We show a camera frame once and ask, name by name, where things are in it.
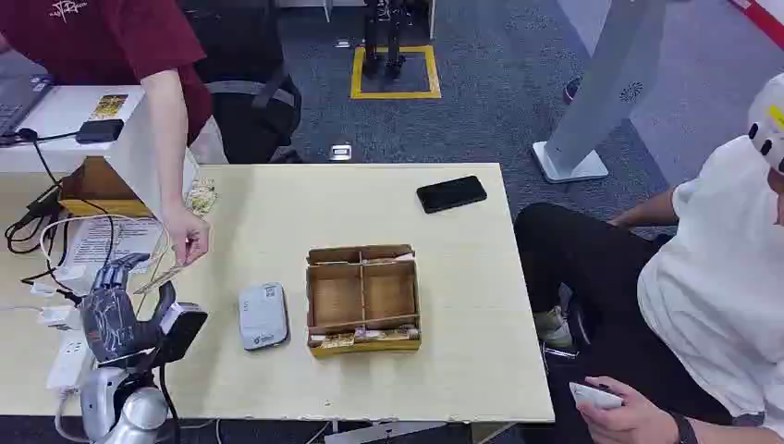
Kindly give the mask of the standing person's hand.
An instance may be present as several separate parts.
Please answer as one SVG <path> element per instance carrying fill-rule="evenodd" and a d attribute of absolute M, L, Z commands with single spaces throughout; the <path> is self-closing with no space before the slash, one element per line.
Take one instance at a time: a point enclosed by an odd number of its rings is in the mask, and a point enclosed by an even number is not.
<path fill-rule="evenodd" d="M 184 205 L 165 208 L 163 221 L 177 266 L 191 265 L 209 252 L 209 224 Z"/>

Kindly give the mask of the seated person's hand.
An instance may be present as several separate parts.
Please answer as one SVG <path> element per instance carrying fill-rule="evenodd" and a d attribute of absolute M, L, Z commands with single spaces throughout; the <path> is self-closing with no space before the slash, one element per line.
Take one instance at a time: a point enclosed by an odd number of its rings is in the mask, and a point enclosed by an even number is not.
<path fill-rule="evenodd" d="M 588 402 L 577 404 L 594 443 L 678 442 L 679 431 L 672 416 L 634 388 L 608 376 L 588 376 L 585 382 L 606 386 L 623 400 L 621 407 L 609 410 Z"/>

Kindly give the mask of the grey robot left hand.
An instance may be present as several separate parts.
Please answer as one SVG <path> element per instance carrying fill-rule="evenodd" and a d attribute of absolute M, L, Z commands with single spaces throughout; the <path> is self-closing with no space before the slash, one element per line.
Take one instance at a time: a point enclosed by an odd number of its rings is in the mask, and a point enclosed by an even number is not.
<path fill-rule="evenodd" d="M 82 330 L 101 367 L 145 366 L 152 360 L 149 353 L 163 343 L 161 323 L 176 301 L 173 285 L 166 283 L 159 290 L 158 303 L 148 320 L 136 317 L 127 293 L 130 271 L 149 258 L 148 253 L 130 253 L 104 265 L 97 271 L 89 294 L 81 299 Z"/>

